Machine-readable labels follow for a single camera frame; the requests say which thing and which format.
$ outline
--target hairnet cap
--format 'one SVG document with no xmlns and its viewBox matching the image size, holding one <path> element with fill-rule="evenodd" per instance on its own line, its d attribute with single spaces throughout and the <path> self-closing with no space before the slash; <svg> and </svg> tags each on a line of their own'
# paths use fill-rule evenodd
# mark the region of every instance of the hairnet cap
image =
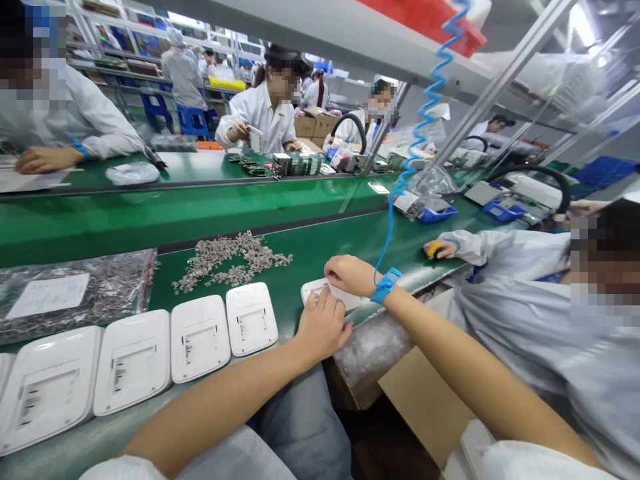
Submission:
<svg viewBox="0 0 640 480">
<path fill-rule="evenodd" d="M 169 35 L 169 43 L 174 47 L 184 47 L 186 45 L 184 38 L 182 38 L 182 32 L 177 28 L 168 28 L 167 34 Z"/>
</svg>

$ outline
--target blue tray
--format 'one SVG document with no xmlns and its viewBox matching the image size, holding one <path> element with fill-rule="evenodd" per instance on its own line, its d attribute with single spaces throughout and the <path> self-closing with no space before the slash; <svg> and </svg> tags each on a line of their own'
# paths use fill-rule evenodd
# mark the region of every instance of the blue tray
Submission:
<svg viewBox="0 0 640 480">
<path fill-rule="evenodd" d="M 487 212 L 490 216 L 500 221 L 512 221 L 522 217 L 525 213 L 527 213 L 524 208 L 514 205 L 510 209 L 506 209 L 500 205 L 498 202 L 492 201 L 486 204 L 483 208 L 485 212 Z"/>
<path fill-rule="evenodd" d="M 448 219 L 450 216 L 456 213 L 458 213 L 458 210 L 453 207 L 449 207 L 448 209 L 440 213 L 436 213 L 429 209 L 422 209 L 422 212 L 418 214 L 417 218 L 422 223 L 438 223 L 440 221 Z"/>
<path fill-rule="evenodd" d="M 635 171 L 633 162 L 616 157 L 598 157 L 573 177 L 590 187 L 605 189 Z"/>
</svg>

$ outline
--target hand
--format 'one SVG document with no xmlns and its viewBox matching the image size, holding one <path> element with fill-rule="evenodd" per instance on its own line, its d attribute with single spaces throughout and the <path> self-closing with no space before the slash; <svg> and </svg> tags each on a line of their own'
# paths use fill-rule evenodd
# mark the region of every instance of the hand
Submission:
<svg viewBox="0 0 640 480">
<path fill-rule="evenodd" d="M 242 120 L 236 120 L 229 128 L 227 138 L 231 143 L 237 143 L 240 140 L 249 140 L 249 129 Z"/>
<path fill-rule="evenodd" d="M 302 143 L 295 141 L 295 142 L 286 142 L 285 145 L 285 151 L 291 152 L 291 151 L 302 151 Z"/>
<path fill-rule="evenodd" d="M 18 173 L 48 173 L 76 166 L 85 156 L 73 147 L 29 147 L 18 159 Z"/>
<path fill-rule="evenodd" d="M 569 211 L 578 214 L 579 216 L 587 217 L 592 213 L 601 210 L 604 206 L 605 204 L 597 201 L 578 200 L 571 202 Z"/>
<path fill-rule="evenodd" d="M 455 252 L 458 251 L 458 247 L 456 246 L 455 243 L 448 242 L 446 240 L 433 240 L 426 243 L 425 246 L 423 247 L 428 257 L 429 257 L 429 249 L 434 243 L 437 243 L 441 247 L 440 251 L 437 253 L 437 258 L 439 259 L 453 258 L 455 255 Z"/>
<path fill-rule="evenodd" d="M 345 346 L 353 324 L 348 322 L 343 331 L 344 323 L 345 304 L 329 292 L 329 287 L 325 287 L 320 296 L 312 293 L 307 298 L 294 340 L 301 346 L 301 352 L 310 355 L 309 359 L 315 365 Z"/>
<path fill-rule="evenodd" d="M 332 257 L 325 265 L 325 276 L 334 287 L 358 297 L 371 298 L 374 294 L 374 274 L 376 282 L 382 280 L 375 268 L 351 255 Z"/>
</svg>

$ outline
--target blue coiled cord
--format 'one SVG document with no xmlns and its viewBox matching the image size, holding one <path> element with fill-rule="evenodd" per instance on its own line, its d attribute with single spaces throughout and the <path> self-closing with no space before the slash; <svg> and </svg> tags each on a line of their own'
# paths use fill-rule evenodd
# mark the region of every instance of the blue coiled cord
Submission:
<svg viewBox="0 0 640 480">
<path fill-rule="evenodd" d="M 396 195 L 404 195 L 406 193 L 404 189 L 409 186 L 409 182 L 405 180 L 405 177 L 416 172 L 416 170 L 414 168 L 411 168 L 409 164 L 413 160 L 420 159 L 420 156 L 414 154 L 414 149 L 420 147 L 421 145 L 424 145 L 427 142 L 427 138 L 420 133 L 420 130 L 435 121 L 435 119 L 430 114 L 428 114 L 428 111 L 436 106 L 438 102 L 440 102 L 440 94 L 436 90 L 440 89 L 447 83 L 447 78 L 440 73 L 440 70 L 453 61 L 454 56 L 449 48 L 456 42 L 458 42 L 464 35 L 462 28 L 460 28 L 457 23 L 467 16 L 471 0 L 453 0 L 453 2 L 456 5 L 462 7 L 462 10 L 460 10 L 460 12 L 454 15 L 448 22 L 446 22 L 442 26 L 442 29 L 444 31 L 453 35 L 453 38 L 448 42 L 442 44 L 442 46 L 440 46 L 440 48 L 438 49 L 437 56 L 442 58 L 442 62 L 436 65 L 431 71 L 431 79 L 434 83 L 425 90 L 425 98 L 427 102 L 420 108 L 420 110 L 418 110 L 418 115 L 420 115 L 420 117 L 422 117 L 424 121 L 419 123 L 413 130 L 413 138 L 415 139 L 415 141 L 409 147 L 411 157 L 405 160 L 405 162 L 402 164 L 402 168 L 405 171 L 400 174 L 395 188 L 389 194 L 389 234 L 387 236 L 385 246 L 382 249 L 382 253 L 380 254 L 380 258 L 378 259 L 378 264 L 375 266 L 375 271 L 378 271 L 378 269 L 380 268 L 382 259 L 384 258 L 387 252 L 387 248 L 389 247 L 389 244 L 391 242 L 391 236 L 393 235 L 393 198 Z M 378 285 L 378 282 L 375 278 L 375 273 L 373 274 L 373 283 L 376 286 Z"/>
</svg>

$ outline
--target electronic component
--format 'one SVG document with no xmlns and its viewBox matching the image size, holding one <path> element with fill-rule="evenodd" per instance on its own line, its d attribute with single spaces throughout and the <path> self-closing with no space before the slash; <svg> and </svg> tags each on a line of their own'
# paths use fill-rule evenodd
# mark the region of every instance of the electronic component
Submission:
<svg viewBox="0 0 640 480">
<path fill-rule="evenodd" d="M 227 292 L 227 322 L 231 351 L 244 357 L 278 340 L 269 290 L 264 283 L 250 283 Z"/>
<path fill-rule="evenodd" d="M 498 195 L 506 191 L 508 191 L 508 189 L 504 187 L 495 188 L 485 181 L 479 181 L 465 193 L 465 197 L 484 207 Z"/>
<path fill-rule="evenodd" d="M 62 433 L 93 416 L 103 329 L 83 327 L 20 349 L 0 403 L 0 455 Z"/>
<path fill-rule="evenodd" d="M 316 154 L 292 152 L 290 155 L 275 154 L 271 170 L 273 177 L 304 177 L 318 175 L 322 168 L 322 159 Z"/>
<path fill-rule="evenodd" d="M 371 169 L 376 173 L 386 173 L 389 171 L 389 164 L 382 160 L 376 160 Z"/>
<path fill-rule="evenodd" d="M 246 158 L 246 157 L 239 153 L 228 153 L 226 154 L 225 158 L 229 163 L 238 163 L 240 162 L 240 159 Z"/>
<path fill-rule="evenodd" d="M 171 385 L 169 312 L 153 310 L 105 330 L 95 381 L 98 417 L 124 410 Z"/>
<path fill-rule="evenodd" d="M 181 303 L 171 311 L 171 376 L 184 383 L 231 360 L 225 304 L 220 295 Z"/>
<path fill-rule="evenodd" d="M 317 293 L 318 295 L 320 295 L 320 292 L 322 292 L 322 289 L 325 286 L 329 286 L 329 290 L 331 291 L 331 294 L 334 297 L 344 302 L 347 312 L 354 310 L 360 306 L 361 304 L 360 297 L 356 297 L 355 295 L 351 295 L 350 293 L 344 292 L 334 287 L 332 284 L 330 284 L 329 280 L 327 280 L 326 278 L 308 282 L 302 286 L 302 289 L 300 290 L 300 295 L 302 296 L 302 303 L 306 305 L 307 298 L 309 298 L 310 294 L 312 293 Z"/>
</svg>

